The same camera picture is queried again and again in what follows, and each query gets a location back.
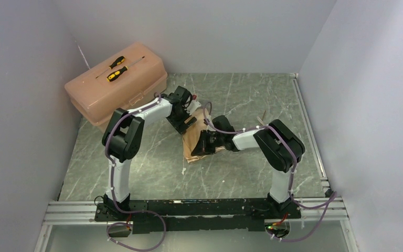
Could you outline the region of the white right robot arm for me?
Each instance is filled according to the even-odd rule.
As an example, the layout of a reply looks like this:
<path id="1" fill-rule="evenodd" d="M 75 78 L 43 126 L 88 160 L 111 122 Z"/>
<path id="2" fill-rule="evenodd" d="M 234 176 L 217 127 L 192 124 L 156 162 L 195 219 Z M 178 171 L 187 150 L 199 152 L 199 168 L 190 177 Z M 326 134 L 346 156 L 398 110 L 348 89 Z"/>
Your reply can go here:
<path id="1" fill-rule="evenodd" d="M 205 120 L 208 128 L 201 130 L 199 140 L 191 149 L 192 156 L 211 155 L 218 148 L 238 152 L 260 149 L 273 168 L 268 204 L 271 216 L 280 218 L 288 212 L 286 202 L 292 195 L 293 170 L 305 153 L 302 141 L 279 119 L 263 126 L 236 131 L 224 116 Z"/>

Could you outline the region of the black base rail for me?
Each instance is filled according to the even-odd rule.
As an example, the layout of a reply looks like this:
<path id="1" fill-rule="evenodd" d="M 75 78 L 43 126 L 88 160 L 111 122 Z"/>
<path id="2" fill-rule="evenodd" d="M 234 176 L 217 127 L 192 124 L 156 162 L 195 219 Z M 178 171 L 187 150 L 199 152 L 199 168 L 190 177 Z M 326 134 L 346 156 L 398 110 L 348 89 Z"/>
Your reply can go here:
<path id="1" fill-rule="evenodd" d="M 131 200 L 115 209 L 109 199 L 97 204 L 96 222 L 131 221 L 134 234 L 161 231 L 246 229 L 262 232 L 271 222 L 301 218 L 299 207 L 267 198 Z"/>

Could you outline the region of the orange cloth napkin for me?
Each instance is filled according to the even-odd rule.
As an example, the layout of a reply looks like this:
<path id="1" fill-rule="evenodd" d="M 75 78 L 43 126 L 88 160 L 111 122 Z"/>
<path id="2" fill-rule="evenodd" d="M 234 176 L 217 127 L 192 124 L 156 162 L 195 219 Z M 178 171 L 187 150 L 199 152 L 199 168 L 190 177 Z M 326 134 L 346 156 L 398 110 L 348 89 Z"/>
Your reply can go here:
<path id="1" fill-rule="evenodd" d="M 198 108 L 193 114 L 193 118 L 196 119 L 196 122 L 191 125 L 182 135 L 183 156 L 188 163 L 199 161 L 204 157 L 211 155 L 211 153 L 202 153 L 201 155 L 192 154 L 192 151 L 196 149 L 196 145 L 200 140 L 201 131 L 208 129 L 208 125 L 206 125 L 204 122 L 204 114 L 210 118 L 210 114 L 207 109 Z M 224 146 L 216 147 L 212 154 L 223 150 L 225 150 Z"/>

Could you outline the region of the upper yellow black screwdriver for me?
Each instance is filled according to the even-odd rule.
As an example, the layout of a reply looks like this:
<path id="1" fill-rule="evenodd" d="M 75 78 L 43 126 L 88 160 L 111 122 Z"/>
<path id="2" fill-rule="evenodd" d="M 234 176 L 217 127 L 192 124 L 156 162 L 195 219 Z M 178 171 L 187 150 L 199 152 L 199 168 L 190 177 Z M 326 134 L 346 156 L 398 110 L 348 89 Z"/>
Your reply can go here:
<path id="1" fill-rule="evenodd" d="M 115 59 L 106 70 L 104 70 L 103 72 L 101 72 L 99 75 L 96 76 L 96 78 L 100 77 L 101 75 L 103 75 L 104 73 L 106 73 L 109 70 L 112 70 L 114 67 L 122 64 L 125 61 L 125 57 L 124 56 L 120 56 L 117 59 Z"/>

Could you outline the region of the lower yellow black screwdriver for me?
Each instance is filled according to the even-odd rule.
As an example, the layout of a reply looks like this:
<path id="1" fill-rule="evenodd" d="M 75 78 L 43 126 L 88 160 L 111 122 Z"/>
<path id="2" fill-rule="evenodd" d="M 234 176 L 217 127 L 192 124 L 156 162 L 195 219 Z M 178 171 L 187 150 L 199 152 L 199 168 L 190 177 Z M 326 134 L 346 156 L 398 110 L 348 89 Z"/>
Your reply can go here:
<path id="1" fill-rule="evenodd" d="M 113 82 L 117 80 L 123 73 L 127 72 L 130 67 L 132 67 L 133 65 L 135 65 L 137 62 L 141 61 L 144 58 L 145 56 L 142 56 L 140 59 L 136 60 L 135 62 L 131 63 L 128 66 L 123 66 L 118 70 L 114 70 L 112 73 L 108 74 L 107 81 Z"/>

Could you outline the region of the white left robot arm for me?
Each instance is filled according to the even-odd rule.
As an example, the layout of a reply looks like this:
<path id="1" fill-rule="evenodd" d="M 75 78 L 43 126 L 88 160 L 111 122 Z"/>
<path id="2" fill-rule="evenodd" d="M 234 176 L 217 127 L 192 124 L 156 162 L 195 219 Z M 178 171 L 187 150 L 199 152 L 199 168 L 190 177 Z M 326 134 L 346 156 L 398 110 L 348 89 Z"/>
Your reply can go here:
<path id="1" fill-rule="evenodd" d="M 110 206 L 109 214 L 114 219 L 124 220 L 130 213 L 130 166 L 141 147 L 144 129 L 166 119 L 177 133 L 183 134 L 196 122 L 194 112 L 200 106 L 196 95 L 179 86 L 169 94 L 156 94 L 143 106 L 114 111 L 102 138 L 109 161 L 109 182 L 103 201 Z"/>

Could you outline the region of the pink plastic toolbox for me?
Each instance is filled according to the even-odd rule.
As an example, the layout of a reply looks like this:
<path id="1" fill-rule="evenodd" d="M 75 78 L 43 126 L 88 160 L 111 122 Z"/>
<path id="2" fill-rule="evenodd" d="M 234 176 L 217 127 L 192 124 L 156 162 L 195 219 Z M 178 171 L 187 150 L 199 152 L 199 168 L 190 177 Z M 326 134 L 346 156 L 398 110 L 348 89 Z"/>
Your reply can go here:
<path id="1" fill-rule="evenodd" d="M 96 78 L 120 56 L 125 57 L 124 63 Z M 130 67 L 117 80 L 107 81 L 108 74 L 130 65 L 142 56 L 145 58 Z M 156 93 L 166 89 L 166 79 L 163 60 L 146 46 L 136 42 L 66 83 L 65 90 L 83 117 L 103 132 L 115 109 L 128 110 L 149 103 Z"/>

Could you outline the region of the yellow black screwdriver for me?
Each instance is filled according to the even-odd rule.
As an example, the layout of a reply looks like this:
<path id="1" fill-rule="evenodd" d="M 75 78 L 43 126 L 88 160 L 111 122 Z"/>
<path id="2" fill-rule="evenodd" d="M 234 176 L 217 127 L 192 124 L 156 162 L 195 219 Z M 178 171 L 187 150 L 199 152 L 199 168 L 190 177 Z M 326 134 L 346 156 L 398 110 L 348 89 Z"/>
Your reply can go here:
<path id="1" fill-rule="evenodd" d="M 99 75 L 96 76 L 96 78 L 100 77 L 101 75 L 103 75 L 104 73 L 106 73 L 109 70 L 112 70 L 114 67 L 122 64 L 125 61 L 125 57 L 124 56 L 120 56 L 117 59 L 115 59 L 106 70 L 104 70 L 103 72 L 101 72 Z"/>
<path id="2" fill-rule="evenodd" d="M 112 73 L 108 74 L 107 81 L 113 82 L 117 80 L 123 73 L 127 72 L 130 67 L 132 67 L 133 65 L 135 65 L 137 62 L 141 61 L 144 58 L 145 56 L 142 56 L 140 59 L 136 60 L 135 62 L 131 63 L 128 66 L 123 66 L 118 70 L 114 70 Z"/>

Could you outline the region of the aluminium frame rail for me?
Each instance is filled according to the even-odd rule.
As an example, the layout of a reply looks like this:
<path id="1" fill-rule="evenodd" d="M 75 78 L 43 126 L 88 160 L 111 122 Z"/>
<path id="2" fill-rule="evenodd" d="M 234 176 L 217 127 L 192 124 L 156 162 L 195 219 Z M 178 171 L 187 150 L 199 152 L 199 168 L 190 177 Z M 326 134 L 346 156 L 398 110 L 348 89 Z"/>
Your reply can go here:
<path id="1" fill-rule="evenodd" d="M 34 251 L 46 251 L 54 225 L 107 225 L 108 222 L 96 222 L 94 220 L 96 209 L 97 207 L 92 201 L 50 202 Z M 339 222 L 348 250 L 359 251 L 349 222 L 349 215 L 341 197 L 337 197 L 330 203 L 323 220 Z"/>

